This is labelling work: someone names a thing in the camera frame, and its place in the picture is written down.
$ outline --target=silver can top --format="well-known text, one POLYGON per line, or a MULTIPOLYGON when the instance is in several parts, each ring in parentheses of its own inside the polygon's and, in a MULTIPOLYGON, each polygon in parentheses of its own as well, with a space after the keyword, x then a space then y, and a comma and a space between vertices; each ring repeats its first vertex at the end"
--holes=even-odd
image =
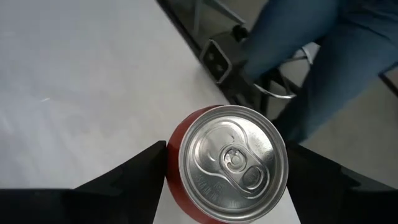
POLYGON ((228 223, 268 213, 287 181, 280 134, 263 115, 242 106, 219 106, 196 119, 183 137, 178 163, 192 202, 228 223))

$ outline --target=can rim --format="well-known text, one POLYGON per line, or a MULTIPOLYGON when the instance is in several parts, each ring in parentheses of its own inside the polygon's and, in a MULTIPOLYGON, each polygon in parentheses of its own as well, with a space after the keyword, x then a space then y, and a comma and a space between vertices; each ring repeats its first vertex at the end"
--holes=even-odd
POLYGON ((192 203, 194 203, 199 210, 201 210, 204 214, 208 215, 209 217, 214 218, 215 220, 221 222, 228 222, 228 223, 253 222, 254 220, 257 220, 258 218, 261 218, 265 214, 269 213, 282 198, 286 189, 287 176, 289 173, 289 165, 287 162, 285 143, 282 139, 282 136, 275 128, 275 126, 267 118, 265 118, 262 114, 258 113, 257 111, 238 105, 217 106, 216 108, 212 108, 204 112, 196 120, 192 122, 192 124, 189 126, 187 132, 185 132, 182 138, 182 142, 180 145, 180 152, 178 154, 178 169, 180 172, 180 178, 184 186, 184 189, 189 199, 192 201, 192 203), (188 151, 187 146, 190 144, 191 137, 195 135, 195 131, 198 131, 198 128, 195 128, 195 126, 198 126, 197 122, 202 120, 204 116, 208 116, 209 113, 214 112, 214 110, 220 110, 220 109, 228 110, 229 108, 238 109, 240 110, 241 113, 250 112, 250 115, 252 116, 245 114, 246 117, 250 117, 253 120, 260 120, 261 122, 263 122, 263 124, 261 122, 256 122, 256 124, 262 126, 261 129, 264 132, 266 132, 268 129, 274 130, 273 132, 270 132, 268 130, 266 134, 267 137, 270 138, 273 148, 279 154, 279 158, 277 161, 278 162, 281 161, 280 168, 282 169, 281 170, 282 175, 280 177, 280 180, 275 183, 276 186, 273 187, 275 189, 275 192, 272 194, 271 199, 267 203, 261 203, 261 205, 257 205, 256 206, 257 210, 255 212, 252 212, 252 215, 245 215, 243 217, 238 217, 238 215, 235 215, 233 217, 228 216, 226 212, 215 210, 210 206, 208 206, 205 202, 201 201, 199 197, 196 196, 196 193, 193 191, 193 187, 191 186, 191 183, 188 180, 188 175, 185 168, 186 167, 185 164, 187 163, 187 160, 185 159, 188 151))

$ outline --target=aluminum can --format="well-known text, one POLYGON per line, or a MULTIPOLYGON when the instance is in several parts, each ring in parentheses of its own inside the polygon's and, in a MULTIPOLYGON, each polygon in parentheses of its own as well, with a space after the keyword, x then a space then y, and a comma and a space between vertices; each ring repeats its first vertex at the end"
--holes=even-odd
POLYGON ((285 144, 249 108, 195 111, 177 126, 167 150, 170 191, 200 223, 250 223, 274 208, 286 188, 285 144))

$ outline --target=white floor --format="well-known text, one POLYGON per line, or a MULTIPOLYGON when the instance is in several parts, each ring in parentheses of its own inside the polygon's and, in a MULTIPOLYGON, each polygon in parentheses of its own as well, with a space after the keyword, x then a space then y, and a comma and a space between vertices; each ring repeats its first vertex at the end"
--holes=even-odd
MULTIPOLYGON (((177 1, 175 9, 185 25, 192 28, 192 10, 186 0, 177 1)), ((222 0, 252 27, 266 0, 222 0)), ((229 30, 234 23, 209 7, 203 6, 199 42, 229 30)), ((310 50, 315 53, 316 45, 310 50)), ((285 74, 300 83, 308 71, 305 62, 291 63, 285 74)), ((398 85, 398 71, 389 77, 398 85)), ((286 101, 273 99, 269 116, 275 117, 286 101)), ((374 82, 356 99, 324 124, 304 146, 360 174, 398 188, 398 98, 380 81, 374 82)))

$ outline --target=jeans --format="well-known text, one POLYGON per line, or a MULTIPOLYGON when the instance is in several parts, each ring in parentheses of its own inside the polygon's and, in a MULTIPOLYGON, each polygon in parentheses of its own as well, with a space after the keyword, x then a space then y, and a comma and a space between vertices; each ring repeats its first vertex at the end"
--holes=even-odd
POLYGON ((270 0, 249 38, 244 71, 253 80, 325 37, 298 95, 274 121, 302 142, 398 62, 398 0, 270 0))

